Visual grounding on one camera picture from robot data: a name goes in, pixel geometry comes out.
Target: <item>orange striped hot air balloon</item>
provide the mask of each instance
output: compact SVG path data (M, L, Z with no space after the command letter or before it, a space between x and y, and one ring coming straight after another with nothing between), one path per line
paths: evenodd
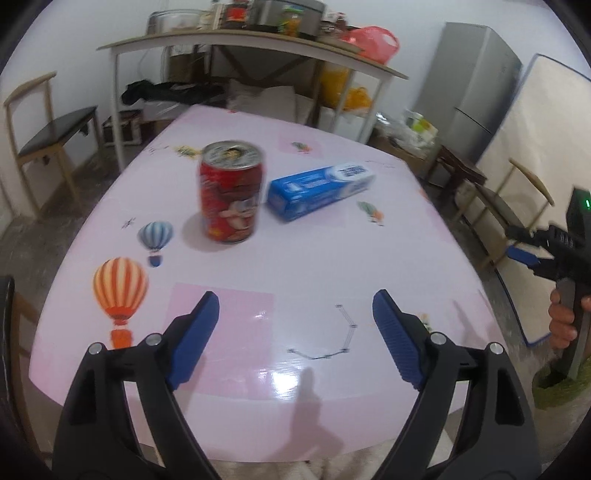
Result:
M148 290L148 277L144 269L129 258L113 258L95 272L92 287L100 308L115 324L111 330L113 348L130 347L132 335L125 326Z

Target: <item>toothpaste box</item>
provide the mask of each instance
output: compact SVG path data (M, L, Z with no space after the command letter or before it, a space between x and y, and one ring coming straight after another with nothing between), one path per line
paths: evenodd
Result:
M366 190L375 174L356 163L344 163L273 180L267 203L290 222L329 203Z

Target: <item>yellow bag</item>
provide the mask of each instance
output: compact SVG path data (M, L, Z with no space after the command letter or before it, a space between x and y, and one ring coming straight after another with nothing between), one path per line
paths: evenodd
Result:
M348 69L327 69L322 72L320 79L322 84L322 98L324 104L331 108L336 108L339 104L340 94L345 88L347 81ZM350 112L351 110L368 110L371 106L371 98L368 91L364 87L352 87L349 89L345 106L343 110Z

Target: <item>hot air balloon print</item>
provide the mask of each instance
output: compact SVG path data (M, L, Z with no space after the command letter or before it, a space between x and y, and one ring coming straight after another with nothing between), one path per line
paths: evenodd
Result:
M170 242L173 232L170 222L152 222L139 230L138 239L150 250L148 261L152 267L157 267L162 263L160 250Z
M374 205L368 202L357 202L357 205L367 213L370 222L377 223L379 226L384 226L384 214Z
M113 258L95 272L92 283L96 301L113 320L113 348L131 346L132 333L126 328L148 290L148 276L139 263L129 258Z

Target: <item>plastic bag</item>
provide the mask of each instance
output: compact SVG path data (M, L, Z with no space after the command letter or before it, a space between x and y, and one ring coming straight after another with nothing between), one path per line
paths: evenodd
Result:
M386 65L400 50L400 42L392 32L381 27L363 27L351 30L341 38L345 42L357 45L363 51L361 57Z
M345 88L347 75L349 71L344 68L325 68L322 72L322 97L324 104L331 108L336 108L339 104L340 94ZM367 89L364 87L351 87L345 100L343 111L361 111L367 112L371 107L371 98Z
M146 122L157 120L174 120L189 109L188 105L178 102L148 100L144 102L142 118Z
M427 158L435 145L438 130L422 115L406 111L405 116L399 120L393 120L383 113L376 117L376 127L382 135L415 157L423 160Z

